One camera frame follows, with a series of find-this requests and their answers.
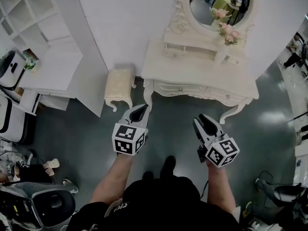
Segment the black shirt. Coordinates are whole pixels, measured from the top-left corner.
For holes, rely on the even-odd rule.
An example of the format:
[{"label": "black shirt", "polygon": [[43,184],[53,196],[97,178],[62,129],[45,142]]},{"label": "black shirt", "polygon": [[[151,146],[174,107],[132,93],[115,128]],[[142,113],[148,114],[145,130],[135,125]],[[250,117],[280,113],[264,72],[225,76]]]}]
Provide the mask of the black shirt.
[{"label": "black shirt", "polygon": [[125,190],[123,203],[114,207],[104,218],[108,207],[105,203],[82,207],[73,215],[67,231],[89,231],[91,228],[126,230],[129,227],[163,229],[166,226],[241,230],[233,215],[218,206],[200,201],[198,190],[185,177],[134,182]]}]

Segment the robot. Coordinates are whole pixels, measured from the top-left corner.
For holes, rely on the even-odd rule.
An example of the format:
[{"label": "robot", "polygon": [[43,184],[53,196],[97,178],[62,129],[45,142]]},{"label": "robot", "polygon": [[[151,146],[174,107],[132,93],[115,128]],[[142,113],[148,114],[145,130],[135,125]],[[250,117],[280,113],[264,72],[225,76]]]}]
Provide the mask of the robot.
[{"label": "robot", "polygon": [[216,167],[222,167],[231,163],[240,152],[234,139],[224,133],[221,125],[211,117],[200,114],[192,124],[201,143],[197,150],[201,163],[208,159]]},{"label": "robot", "polygon": [[[127,110],[116,123],[113,134],[113,149],[117,153],[134,156],[144,145],[148,134],[150,107],[141,104]],[[200,114],[193,119],[193,127],[201,146],[197,150],[200,162],[210,160],[216,167],[231,163],[240,149],[233,138],[229,138],[214,119]]]},{"label": "robot", "polygon": [[150,107],[141,104],[127,110],[116,123],[112,134],[112,145],[117,153],[134,156],[144,145],[149,130]]}]

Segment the white vanity table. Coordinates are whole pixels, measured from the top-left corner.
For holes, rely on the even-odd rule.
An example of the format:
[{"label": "white vanity table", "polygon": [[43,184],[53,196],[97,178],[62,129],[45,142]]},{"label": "white vanity table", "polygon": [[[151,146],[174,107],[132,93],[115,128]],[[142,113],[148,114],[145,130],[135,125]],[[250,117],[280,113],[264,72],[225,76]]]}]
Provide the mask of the white vanity table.
[{"label": "white vanity table", "polygon": [[[247,13],[245,22],[237,24],[244,32],[256,13],[256,0]],[[256,82],[245,66],[244,45],[229,46],[225,60],[216,64],[218,32],[199,24],[192,15],[189,0],[177,0],[177,12],[165,31],[164,40],[151,40],[144,68],[144,99],[152,108],[154,91],[165,97],[189,95],[195,98],[218,100],[233,107],[224,113],[220,123],[239,113],[259,94]]]}]

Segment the black shoe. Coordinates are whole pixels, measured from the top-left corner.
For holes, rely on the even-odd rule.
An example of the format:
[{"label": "black shoe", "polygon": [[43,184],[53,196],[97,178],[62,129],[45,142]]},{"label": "black shoe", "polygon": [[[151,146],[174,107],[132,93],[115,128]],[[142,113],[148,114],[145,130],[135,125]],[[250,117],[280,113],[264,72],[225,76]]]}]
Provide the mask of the black shoe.
[{"label": "black shoe", "polygon": [[153,179],[154,179],[154,175],[150,171],[146,171],[142,176],[142,180],[153,180]]},{"label": "black shoe", "polygon": [[168,178],[173,176],[173,170],[177,161],[174,156],[169,156],[164,162],[163,168],[160,171],[160,178]]}]

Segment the small stool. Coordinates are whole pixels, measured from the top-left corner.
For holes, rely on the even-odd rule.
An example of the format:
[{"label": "small stool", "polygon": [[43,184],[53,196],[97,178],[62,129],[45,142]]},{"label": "small stool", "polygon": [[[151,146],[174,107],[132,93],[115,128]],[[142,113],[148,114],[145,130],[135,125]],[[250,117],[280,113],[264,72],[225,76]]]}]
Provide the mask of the small stool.
[{"label": "small stool", "polygon": [[129,108],[133,107],[133,102],[130,98],[131,87],[136,88],[135,76],[132,69],[112,69],[109,71],[105,101],[106,105],[112,107],[116,112],[116,106],[111,101],[125,101]]}]

